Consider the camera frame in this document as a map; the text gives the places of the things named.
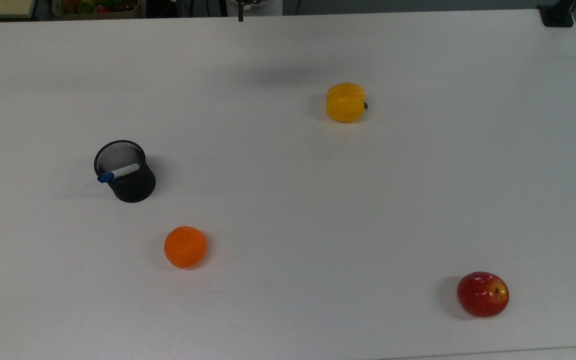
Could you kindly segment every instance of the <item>fruit basket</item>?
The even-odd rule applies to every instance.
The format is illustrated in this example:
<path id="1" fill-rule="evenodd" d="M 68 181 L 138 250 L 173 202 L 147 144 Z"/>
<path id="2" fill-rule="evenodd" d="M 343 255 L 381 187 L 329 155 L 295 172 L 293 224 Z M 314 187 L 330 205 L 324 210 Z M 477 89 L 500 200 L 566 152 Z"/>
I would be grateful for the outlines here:
<path id="1" fill-rule="evenodd" d="M 139 19 L 146 0 L 53 0 L 52 13 L 59 20 Z"/>

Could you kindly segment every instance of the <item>yellow bell pepper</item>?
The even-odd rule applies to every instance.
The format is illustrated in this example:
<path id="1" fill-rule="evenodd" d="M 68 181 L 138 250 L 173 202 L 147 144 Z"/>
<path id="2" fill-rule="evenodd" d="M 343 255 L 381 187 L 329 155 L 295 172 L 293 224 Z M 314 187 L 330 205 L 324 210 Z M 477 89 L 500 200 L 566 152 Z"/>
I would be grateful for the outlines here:
<path id="1" fill-rule="evenodd" d="M 366 104 L 364 88 L 343 82 L 331 87 L 326 95 L 326 114 L 341 123 L 352 123 L 362 117 Z"/>

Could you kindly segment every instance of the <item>mesh cup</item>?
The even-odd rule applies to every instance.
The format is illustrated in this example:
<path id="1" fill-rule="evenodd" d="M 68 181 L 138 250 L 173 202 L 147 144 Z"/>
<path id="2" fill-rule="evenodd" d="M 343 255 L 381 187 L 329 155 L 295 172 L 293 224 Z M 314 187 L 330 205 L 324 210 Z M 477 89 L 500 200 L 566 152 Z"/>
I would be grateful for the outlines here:
<path id="1" fill-rule="evenodd" d="M 146 164 L 144 150 L 132 141 L 117 140 L 103 146 L 94 157 L 97 176 L 132 164 L 139 164 L 139 170 L 106 182 L 115 196 L 126 203 L 140 202 L 155 189 L 155 175 Z"/>

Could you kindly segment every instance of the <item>marker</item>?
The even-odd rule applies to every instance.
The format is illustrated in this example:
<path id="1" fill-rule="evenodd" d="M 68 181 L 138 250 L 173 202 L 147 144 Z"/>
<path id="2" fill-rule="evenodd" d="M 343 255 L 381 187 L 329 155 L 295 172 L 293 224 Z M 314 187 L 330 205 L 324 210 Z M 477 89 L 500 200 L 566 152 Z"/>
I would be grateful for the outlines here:
<path id="1" fill-rule="evenodd" d="M 139 170 L 139 164 L 130 164 L 128 166 L 118 168 L 117 170 L 103 173 L 99 175 L 96 179 L 100 183 L 112 182 L 112 180 L 115 180 L 116 178 L 121 178 L 122 176 L 132 174 L 137 170 Z"/>

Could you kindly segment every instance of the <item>blue marker cap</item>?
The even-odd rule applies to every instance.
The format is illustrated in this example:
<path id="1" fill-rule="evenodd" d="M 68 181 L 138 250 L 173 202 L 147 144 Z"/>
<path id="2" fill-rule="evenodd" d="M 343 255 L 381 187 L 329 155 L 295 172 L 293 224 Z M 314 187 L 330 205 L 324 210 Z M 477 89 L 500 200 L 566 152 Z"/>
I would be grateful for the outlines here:
<path id="1" fill-rule="evenodd" d="M 103 173 L 103 174 L 99 175 L 96 179 L 97 179 L 100 183 L 112 182 L 112 180 L 115 179 L 115 174 L 112 173 L 112 171 L 111 171 L 111 172 L 106 172 L 106 173 Z"/>

